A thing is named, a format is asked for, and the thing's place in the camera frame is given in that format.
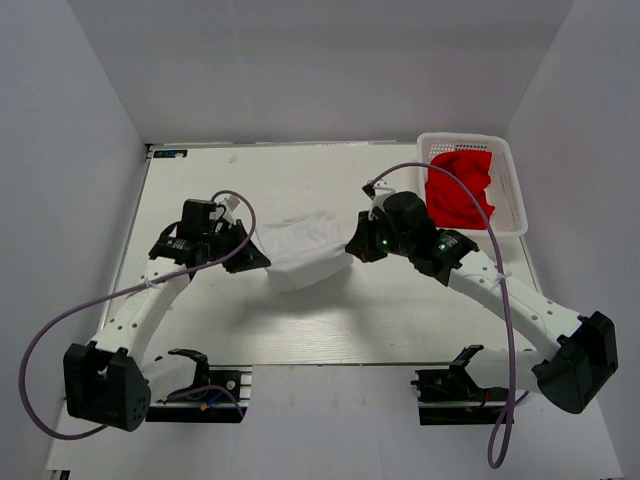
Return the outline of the red t shirt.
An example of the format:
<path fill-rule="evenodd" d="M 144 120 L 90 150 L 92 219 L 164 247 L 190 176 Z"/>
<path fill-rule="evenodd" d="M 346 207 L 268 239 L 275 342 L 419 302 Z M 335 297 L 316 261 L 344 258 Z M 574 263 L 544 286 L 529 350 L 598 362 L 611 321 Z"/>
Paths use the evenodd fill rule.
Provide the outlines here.
<path fill-rule="evenodd" d="M 458 178 L 481 207 L 484 216 L 489 219 L 495 210 L 486 197 L 486 189 L 491 183 L 491 162 L 490 152 L 458 150 L 434 157 L 431 164 Z M 425 182 L 425 193 L 428 213 L 438 227 L 486 229 L 475 203 L 449 175 L 431 169 Z"/>

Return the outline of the white t shirt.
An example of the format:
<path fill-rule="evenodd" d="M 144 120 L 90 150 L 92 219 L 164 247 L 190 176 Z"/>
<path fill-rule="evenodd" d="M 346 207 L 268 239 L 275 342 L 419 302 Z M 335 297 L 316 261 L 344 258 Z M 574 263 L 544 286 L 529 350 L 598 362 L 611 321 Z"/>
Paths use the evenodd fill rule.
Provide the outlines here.
<path fill-rule="evenodd" d="M 259 224 L 256 235 L 271 262 L 265 268 L 269 284 L 278 293 L 310 287 L 352 264 L 339 221 L 325 210 Z"/>

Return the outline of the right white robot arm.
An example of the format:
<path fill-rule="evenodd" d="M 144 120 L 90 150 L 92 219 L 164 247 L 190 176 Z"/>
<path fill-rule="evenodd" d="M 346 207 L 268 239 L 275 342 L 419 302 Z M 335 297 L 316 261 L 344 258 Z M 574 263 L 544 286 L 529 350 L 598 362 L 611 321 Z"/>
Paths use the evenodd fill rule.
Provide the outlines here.
<path fill-rule="evenodd" d="M 534 347 L 516 356 L 518 387 L 565 412 L 582 412 L 618 368 L 613 321 L 599 311 L 584 316 L 500 275 L 496 258 L 471 239 L 436 228 L 415 193 L 371 186 L 365 192 L 371 205 L 359 213 L 346 252 L 363 263 L 405 257 L 419 273 L 495 315 L 509 312 L 508 323 Z"/>

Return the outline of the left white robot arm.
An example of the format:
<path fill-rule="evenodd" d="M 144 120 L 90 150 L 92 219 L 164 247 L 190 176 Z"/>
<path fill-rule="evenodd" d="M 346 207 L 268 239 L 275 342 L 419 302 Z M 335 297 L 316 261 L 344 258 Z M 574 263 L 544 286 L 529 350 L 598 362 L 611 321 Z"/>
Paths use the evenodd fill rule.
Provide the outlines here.
<path fill-rule="evenodd" d="M 140 284 L 127 289 L 117 312 L 85 345 L 63 357 L 70 416 L 124 431 L 137 429 L 158 402 L 238 399 L 211 380 L 205 354 L 174 348 L 147 359 L 145 352 L 178 296 L 197 272 L 222 266 L 239 273 L 269 266 L 251 240 L 254 226 L 235 216 L 245 198 L 230 190 L 209 200 L 184 202 L 179 221 L 166 227 L 149 251 Z"/>

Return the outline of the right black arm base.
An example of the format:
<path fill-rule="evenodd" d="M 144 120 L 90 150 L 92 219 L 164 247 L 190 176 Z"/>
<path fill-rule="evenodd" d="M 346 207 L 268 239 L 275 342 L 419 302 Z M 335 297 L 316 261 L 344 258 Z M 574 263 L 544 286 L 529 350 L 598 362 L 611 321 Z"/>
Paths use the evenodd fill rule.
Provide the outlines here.
<path fill-rule="evenodd" d="M 480 388 L 468 374 L 449 368 L 417 370 L 410 384 L 421 426 L 490 425 L 508 399 L 507 388 Z"/>

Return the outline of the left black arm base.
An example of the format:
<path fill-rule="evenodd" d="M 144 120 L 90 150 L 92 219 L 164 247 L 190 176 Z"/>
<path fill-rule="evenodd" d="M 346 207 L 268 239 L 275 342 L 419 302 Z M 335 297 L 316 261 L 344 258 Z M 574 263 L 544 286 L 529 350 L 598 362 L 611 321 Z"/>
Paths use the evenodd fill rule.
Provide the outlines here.
<path fill-rule="evenodd" d="M 252 388 L 252 366 L 213 366 L 208 385 L 213 388 L 184 398 L 151 405 L 148 423 L 240 424 L 247 413 Z"/>

